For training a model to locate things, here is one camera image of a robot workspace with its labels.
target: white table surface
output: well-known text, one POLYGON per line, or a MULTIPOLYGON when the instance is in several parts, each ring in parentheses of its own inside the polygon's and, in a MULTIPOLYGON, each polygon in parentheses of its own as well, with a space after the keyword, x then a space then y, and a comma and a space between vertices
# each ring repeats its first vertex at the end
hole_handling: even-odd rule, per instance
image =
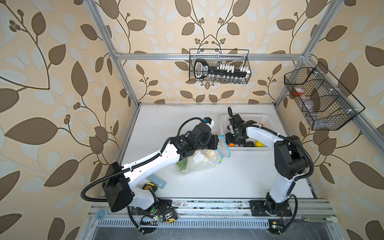
MULTIPOLYGON (((192 117, 210 117, 215 121, 212 134, 220 135, 220 116, 228 114, 260 113, 271 117, 275 132, 284 133, 272 105, 143 105, 141 106, 122 164, 141 159, 161 148, 164 141, 175 136, 180 125, 192 117)), ((192 130, 199 121, 187 123, 181 133, 192 130)), ((223 154, 227 150, 218 145, 223 154)), ((176 172, 171 164, 156 172, 167 182, 158 197, 185 198, 265 198, 278 174, 274 166, 274 154, 268 151, 232 151, 230 158, 212 169, 195 171, 187 175, 176 172)), ((305 179, 299 180, 293 191, 298 198, 313 198, 305 179)))

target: leaf pattern wallpaper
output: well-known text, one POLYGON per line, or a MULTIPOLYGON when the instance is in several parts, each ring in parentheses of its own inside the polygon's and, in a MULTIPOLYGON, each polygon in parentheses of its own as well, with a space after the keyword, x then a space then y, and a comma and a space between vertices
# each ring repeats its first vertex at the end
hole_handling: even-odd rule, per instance
MULTIPOLYGON (((361 113, 384 134, 384 2, 346 0, 325 31, 312 58, 334 73, 346 94, 366 109, 361 113)), ((280 112, 291 134, 302 139, 315 165, 312 181, 329 199, 351 240, 381 239, 384 157, 353 122, 338 131, 310 131, 293 96, 280 112)))
POLYGON ((0 238, 73 240, 131 99, 80 1, 0 0, 0 15, 0 238))
POLYGON ((96 0, 123 53, 302 53, 330 0, 96 0))

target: plastic bag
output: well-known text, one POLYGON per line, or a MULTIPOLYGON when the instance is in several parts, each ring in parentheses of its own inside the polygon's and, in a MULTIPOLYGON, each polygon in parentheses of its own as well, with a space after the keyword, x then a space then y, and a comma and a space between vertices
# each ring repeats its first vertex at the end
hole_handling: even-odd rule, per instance
POLYGON ((216 150, 198 150, 194 155, 176 163, 178 174, 188 174, 193 171, 211 169, 219 165, 220 154, 216 150))

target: black object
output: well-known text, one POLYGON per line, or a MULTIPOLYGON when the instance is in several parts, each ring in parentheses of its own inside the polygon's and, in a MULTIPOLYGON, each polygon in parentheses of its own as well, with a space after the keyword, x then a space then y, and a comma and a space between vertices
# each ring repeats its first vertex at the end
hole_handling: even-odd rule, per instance
POLYGON ((365 107, 322 63, 315 68, 299 68, 284 75, 284 84, 299 106, 311 130, 339 130, 365 107), (324 77, 330 73, 337 81, 334 88, 324 77), (354 98, 358 107, 349 104, 354 98))
POLYGON ((205 83, 247 84, 251 77, 248 61, 249 50, 197 49, 189 50, 189 79, 205 83), (231 70, 220 69, 221 65, 234 66, 231 70))
POLYGON ((251 208, 252 216, 254 217, 268 217, 271 215, 280 215, 283 213, 283 217, 291 217, 292 211, 288 208, 288 200, 276 206, 271 214, 266 213, 267 210, 267 202, 268 198, 270 198, 269 194, 267 194, 266 201, 265 200, 251 200, 249 201, 249 206, 251 208))
POLYGON ((211 128, 207 124, 200 123, 192 131, 174 137, 170 143, 176 147, 177 153, 180 154, 180 160, 182 160, 192 156, 196 150, 216 150, 218 136, 211 134, 211 128))

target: black wire basket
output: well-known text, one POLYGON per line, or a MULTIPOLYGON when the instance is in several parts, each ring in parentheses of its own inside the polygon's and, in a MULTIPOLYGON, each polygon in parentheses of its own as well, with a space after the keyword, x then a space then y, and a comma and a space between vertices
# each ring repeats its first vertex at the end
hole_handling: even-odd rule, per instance
POLYGON ((209 83, 247 84, 251 77, 249 50, 189 50, 189 79, 209 83))
POLYGON ((284 84, 311 130, 339 130, 365 109, 348 88, 321 63, 315 68, 300 68, 285 74, 284 84), (324 70, 337 80, 337 87, 324 77, 324 70))

